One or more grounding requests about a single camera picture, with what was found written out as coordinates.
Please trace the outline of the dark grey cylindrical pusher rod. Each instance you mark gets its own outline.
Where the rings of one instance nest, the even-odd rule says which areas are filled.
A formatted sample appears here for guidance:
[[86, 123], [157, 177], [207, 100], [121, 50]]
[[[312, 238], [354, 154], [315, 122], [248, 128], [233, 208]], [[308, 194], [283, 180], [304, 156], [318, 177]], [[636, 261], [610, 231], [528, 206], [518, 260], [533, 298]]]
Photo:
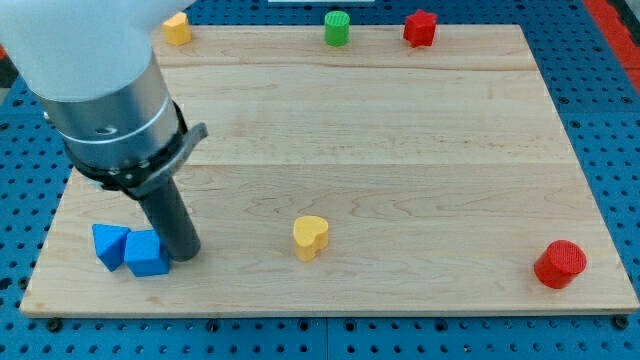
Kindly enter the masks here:
[[143, 196], [139, 204], [172, 260], [188, 261], [199, 253], [201, 241], [172, 178]]

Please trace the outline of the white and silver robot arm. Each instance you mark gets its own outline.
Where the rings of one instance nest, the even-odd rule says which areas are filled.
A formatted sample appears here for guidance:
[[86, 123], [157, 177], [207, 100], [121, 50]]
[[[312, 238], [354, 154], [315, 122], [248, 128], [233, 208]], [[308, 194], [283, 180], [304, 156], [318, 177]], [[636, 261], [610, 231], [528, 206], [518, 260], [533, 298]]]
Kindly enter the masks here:
[[175, 261], [201, 242], [173, 176], [206, 137], [187, 126], [152, 32], [191, 0], [3, 0], [1, 44], [86, 178], [141, 205]]

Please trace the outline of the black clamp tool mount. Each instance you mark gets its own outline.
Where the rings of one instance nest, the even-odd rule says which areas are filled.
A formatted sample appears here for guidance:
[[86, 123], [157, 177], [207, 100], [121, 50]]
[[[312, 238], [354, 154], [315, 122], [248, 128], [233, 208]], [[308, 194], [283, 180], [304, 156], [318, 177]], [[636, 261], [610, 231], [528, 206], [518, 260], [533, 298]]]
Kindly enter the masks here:
[[172, 104], [151, 125], [130, 135], [68, 144], [66, 151], [78, 171], [102, 189], [139, 200], [170, 182], [207, 136], [205, 124], [188, 128], [181, 109]]

